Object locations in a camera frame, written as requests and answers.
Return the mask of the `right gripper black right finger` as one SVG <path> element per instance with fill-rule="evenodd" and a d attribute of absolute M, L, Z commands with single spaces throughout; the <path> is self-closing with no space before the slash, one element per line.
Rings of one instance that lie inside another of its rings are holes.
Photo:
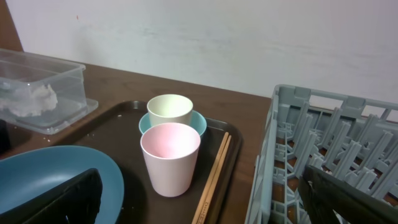
<path fill-rule="evenodd" d="M 339 223 L 340 215 L 350 223 L 397 224 L 397 209 L 314 166 L 305 167 L 298 192 L 312 223 Z"/>

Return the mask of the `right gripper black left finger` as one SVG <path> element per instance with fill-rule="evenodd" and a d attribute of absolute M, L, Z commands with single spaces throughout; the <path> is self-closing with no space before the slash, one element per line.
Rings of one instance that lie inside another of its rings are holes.
<path fill-rule="evenodd" d="M 43 194 L 1 214 L 1 223 L 94 223 L 103 184 L 90 168 Z"/>

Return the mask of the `dark blue plate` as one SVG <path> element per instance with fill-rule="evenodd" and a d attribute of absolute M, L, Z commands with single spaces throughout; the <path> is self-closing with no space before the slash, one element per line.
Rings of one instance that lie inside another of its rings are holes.
<path fill-rule="evenodd" d="M 84 146 L 53 146 L 1 160 L 1 213 L 95 168 L 103 184 L 96 223 L 116 223 L 124 200 L 118 165 L 105 153 Z"/>

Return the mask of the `pink cup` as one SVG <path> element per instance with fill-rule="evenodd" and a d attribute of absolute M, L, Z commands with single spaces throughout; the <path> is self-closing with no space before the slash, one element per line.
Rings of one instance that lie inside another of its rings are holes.
<path fill-rule="evenodd" d="M 149 128 L 140 145 L 153 189 L 164 197 L 184 194 L 192 182 L 201 144 L 186 124 L 163 123 Z"/>

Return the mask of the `white tissue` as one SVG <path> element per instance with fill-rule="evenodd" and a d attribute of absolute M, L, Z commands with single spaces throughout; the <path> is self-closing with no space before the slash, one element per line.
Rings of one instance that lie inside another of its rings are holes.
<path fill-rule="evenodd" d="M 40 116 L 57 107 L 58 99 L 51 85 L 1 90 L 1 111 L 8 111 L 14 116 Z"/>

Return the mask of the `cream white cup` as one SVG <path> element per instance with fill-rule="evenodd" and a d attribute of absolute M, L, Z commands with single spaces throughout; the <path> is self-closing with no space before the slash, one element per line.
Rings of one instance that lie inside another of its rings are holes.
<path fill-rule="evenodd" d="M 192 119 L 193 103 L 182 95 L 159 95 L 148 101 L 147 110 L 151 126 L 162 123 L 189 125 Z"/>

